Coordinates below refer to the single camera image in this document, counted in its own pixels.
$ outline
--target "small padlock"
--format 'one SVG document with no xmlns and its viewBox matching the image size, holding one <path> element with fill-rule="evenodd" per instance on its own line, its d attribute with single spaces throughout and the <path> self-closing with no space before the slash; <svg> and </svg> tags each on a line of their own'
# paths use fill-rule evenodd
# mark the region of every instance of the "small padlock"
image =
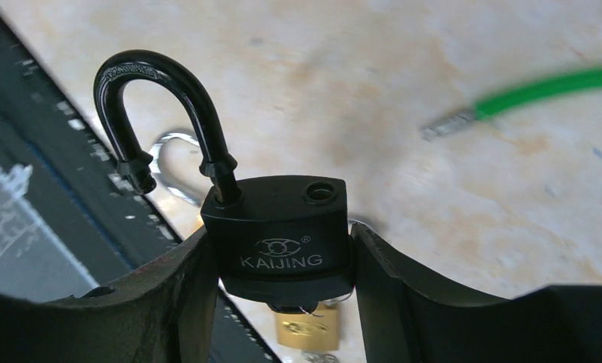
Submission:
<svg viewBox="0 0 602 363">
<path fill-rule="evenodd" d="M 153 157 L 141 149 L 123 104 L 123 89 L 135 79 L 170 90 L 190 117 L 203 157 L 199 171 L 213 184 L 200 215 L 228 293 L 268 303 L 276 312 L 312 312 L 317 302 L 353 291 L 346 183 L 307 175 L 237 181 L 237 161 L 203 85 L 181 64 L 142 50 L 112 56 L 94 85 L 116 170 L 137 193 L 151 192 L 157 182 Z"/>
<path fill-rule="evenodd" d="M 310 352 L 339 349 L 339 304 L 320 302 L 312 314 L 276 312 L 277 341 L 282 346 Z"/>
</svg>

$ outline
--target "kaijing logo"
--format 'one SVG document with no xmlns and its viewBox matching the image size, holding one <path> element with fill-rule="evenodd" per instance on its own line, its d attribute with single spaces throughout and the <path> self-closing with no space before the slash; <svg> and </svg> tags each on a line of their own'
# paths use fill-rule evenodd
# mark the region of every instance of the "kaijing logo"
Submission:
<svg viewBox="0 0 602 363">
<path fill-rule="evenodd" d="M 293 256 L 301 250 L 303 244 L 309 243 L 310 236 L 301 237 L 301 242 L 289 238 L 268 238 L 254 244 L 256 251 L 262 256 L 239 256 L 239 263 L 244 268 L 308 268 L 319 266 L 323 258 L 317 253 L 308 256 Z"/>
<path fill-rule="evenodd" d="M 259 253 L 268 257 L 288 257 L 301 250 L 301 244 L 287 238 L 270 238 L 256 242 L 260 247 Z"/>
</svg>

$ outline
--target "metal cable end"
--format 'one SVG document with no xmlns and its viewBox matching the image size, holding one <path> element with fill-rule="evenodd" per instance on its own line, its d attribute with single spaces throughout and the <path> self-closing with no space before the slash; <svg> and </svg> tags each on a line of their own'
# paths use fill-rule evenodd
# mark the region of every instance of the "metal cable end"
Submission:
<svg viewBox="0 0 602 363">
<path fill-rule="evenodd" d="M 475 110 L 464 109 L 444 119 L 421 128 L 421 137 L 426 141 L 441 138 L 459 132 L 470 126 L 476 120 Z"/>
</svg>

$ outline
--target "padlock shackle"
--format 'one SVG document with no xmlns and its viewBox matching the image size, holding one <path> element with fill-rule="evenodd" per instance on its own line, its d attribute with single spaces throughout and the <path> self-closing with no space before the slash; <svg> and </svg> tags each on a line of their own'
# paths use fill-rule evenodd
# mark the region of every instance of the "padlock shackle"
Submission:
<svg viewBox="0 0 602 363">
<path fill-rule="evenodd" d="M 126 177 L 140 194 L 149 193 L 156 187 L 148 167 L 152 157 L 141 149 L 123 104 L 125 86 L 136 79 L 159 84 L 177 97 L 197 134 L 203 155 L 201 174 L 212 180 L 220 203 L 238 200 L 240 190 L 234 177 L 237 161 L 228 152 L 212 100 L 189 70 L 153 51 L 131 50 L 115 54 L 96 74 L 96 112 L 118 159 L 119 174 Z"/>
</svg>

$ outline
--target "metal hook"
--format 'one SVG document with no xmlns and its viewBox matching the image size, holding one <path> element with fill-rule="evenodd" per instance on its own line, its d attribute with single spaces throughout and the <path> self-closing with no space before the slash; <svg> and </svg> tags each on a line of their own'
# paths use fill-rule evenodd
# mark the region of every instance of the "metal hook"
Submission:
<svg viewBox="0 0 602 363">
<path fill-rule="evenodd" d="M 228 152 L 219 116 L 207 91 L 185 67 L 153 51 L 123 51 L 106 60 L 94 81 L 96 111 L 118 159 L 117 170 L 141 194 L 157 183 L 151 176 L 152 156 L 141 149 L 123 104 L 125 86 L 136 79 L 168 89 L 185 108 L 200 143 L 203 162 L 199 171 L 208 176 L 219 203 L 240 198 L 234 177 L 237 161 Z"/>
<path fill-rule="evenodd" d="M 201 207 L 206 193 L 193 189 L 184 182 L 178 180 L 172 172 L 166 167 L 165 159 L 162 155 L 163 146 L 171 140 L 183 140 L 196 148 L 200 148 L 196 134 L 188 129 L 174 129 L 164 132 L 152 144 L 150 155 L 154 158 L 150 163 L 150 171 L 152 176 L 167 189 L 169 193 L 183 199 L 193 206 Z"/>
</svg>

